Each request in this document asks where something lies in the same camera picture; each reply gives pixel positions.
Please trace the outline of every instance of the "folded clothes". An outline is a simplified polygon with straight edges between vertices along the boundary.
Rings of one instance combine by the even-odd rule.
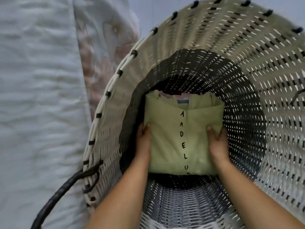
[[[215,175],[208,154],[206,126],[222,128],[224,103],[212,93],[146,95],[144,123],[152,125],[151,173]]]

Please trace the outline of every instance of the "finger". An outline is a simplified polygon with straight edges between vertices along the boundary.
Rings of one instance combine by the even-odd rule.
[[[144,134],[149,134],[151,133],[151,123],[147,123],[144,129]]]
[[[228,140],[228,131],[227,131],[226,127],[224,127],[224,126],[222,127],[222,129],[220,131],[219,140],[222,140],[222,141]]]
[[[143,123],[140,123],[137,131],[137,138],[143,135],[143,127],[144,127]]]
[[[207,126],[207,134],[208,134],[209,142],[216,140],[215,132],[211,125]]]

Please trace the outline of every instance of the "forearm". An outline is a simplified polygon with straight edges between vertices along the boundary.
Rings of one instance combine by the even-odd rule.
[[[135,229],[139,225],[149,162],[135,158],[90,218],[86,229]]]
[[[217,170],[230,200],[248,229],[305,228],[230,162],[219,165]]]

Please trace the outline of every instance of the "basket handle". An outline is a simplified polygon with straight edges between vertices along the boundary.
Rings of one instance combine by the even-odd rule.
[[[94,188],[96,185],[98,179],[99,179],[99,167],[103,164],[103,161],[101,160],[97,165],[91,167],[90,169],[83,172],[83,169],[76,172],[72,177],[70,177],[59,189],[55,192],[55,194],[49,199],[49,201],[44,205],[44,207],[40,210],[40,212],[37,214],[36,219],[34,220],[31,229],[41,229],[41,225],[47,218],[47,216],[50,214],[50,212],[53,210],[55,205],[58,203],[58,201],[62,198],[62,196],[65,195],[65,193],[79,180],[85,177],[92,176],[94,174],[97,174],[96,181],[94,181],[94,184],[89,188],[90,191]]]

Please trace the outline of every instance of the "woven pattern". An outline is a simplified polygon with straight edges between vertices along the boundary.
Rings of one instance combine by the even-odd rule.
[[[249,1],[194,2],[139,41],[96,111],[84,170],[90,211],[128,167],[143,95],[213,92],[225,102],[233,164],[305,223],[305,45],[302,29]],[[84,189],[97,175],[85,179]],[[140,228],[241,228],[217,177],[149,175]]]

